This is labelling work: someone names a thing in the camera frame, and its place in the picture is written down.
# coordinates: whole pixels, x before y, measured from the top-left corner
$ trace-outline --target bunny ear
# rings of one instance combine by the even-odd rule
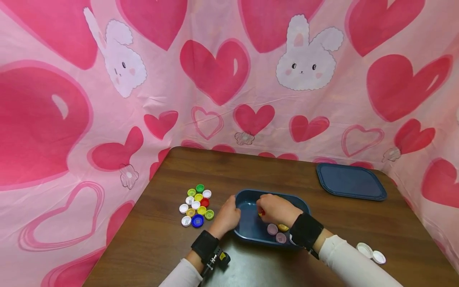
[[[287,29],[287,51],[303,45],[309,45],[309,24],[304,15],[295,15]]]
[[[325,50],[336,51],[343,43],[344,34],[335,27],[330,27],[315,36],[311,45],[322,45]]]

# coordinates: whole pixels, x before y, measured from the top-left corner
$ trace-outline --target white sleeve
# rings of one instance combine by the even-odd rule
[[[197,287],[201,281],[196,268],[183,258],[159,287]]]
[[[325,240],[319,252],[319,258],[347,286],[402,287],[397,280],[338,235]]]

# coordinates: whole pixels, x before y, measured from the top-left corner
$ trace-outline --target blue bottle cap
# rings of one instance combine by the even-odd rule
[[[195,228],[199,228],[204,224],[204,216],[200,214],[195,214],[193,218],[191,218],[191,225]]]

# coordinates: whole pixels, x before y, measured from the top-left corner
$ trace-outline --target white bunny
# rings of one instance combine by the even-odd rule
[[[344,39],[335,27],[320,32],[309,42],[309,24],[304,15],[295,15],[287,29],[287,51],[279,59],[276,77],[292,90],[317,90],[325,87],[335,72],[336,51]]]
[[[122,22],[110,20],[104,37],[91,10],[85,7],[83,14],[105,58],[105,67],[116,90],[123,98],[129,97],[132,90],[146,79],[146,68],[142,58],[127,47],[133,43],[131,30]]]

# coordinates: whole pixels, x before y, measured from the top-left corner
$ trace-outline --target wooden table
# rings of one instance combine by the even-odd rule
[[[459,276],[409,209],[389,177],[374,171],[388,198],[371,202],[335,197],[319,184],[316,164],[241,154],[174,148],[97,263],[85,287],[158,286],[202,231],[180,224],[186,191],[203,183],[218,211],[231,194],[259,189],[304,199],[313,216],[355,246],[365,242],[387,258],[382,265],[405,287],[459,286]],[[208,228],[212,222],[206,222]],[[222,242],[232,260],[204,286],[343,286],[306,252],[243,243],[233,233]]]

